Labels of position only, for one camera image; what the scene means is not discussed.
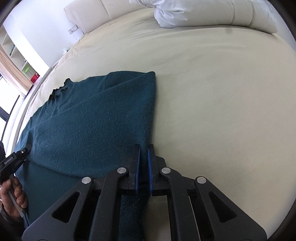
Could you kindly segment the person's left hand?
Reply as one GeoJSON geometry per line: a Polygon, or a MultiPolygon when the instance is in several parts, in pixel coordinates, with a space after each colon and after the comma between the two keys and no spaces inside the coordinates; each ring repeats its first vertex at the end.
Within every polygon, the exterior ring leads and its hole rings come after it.
{"type": "Polygon", "coordinates": [[[14,177],[13,180],[8,179],[2,183],[1,200],[8,216],[13,220],[20,220],[21,215],[18,208],[15,206],[15,203],[21,209],[26,209],[28,206],[28,199],[18,178],[14,177]]]}

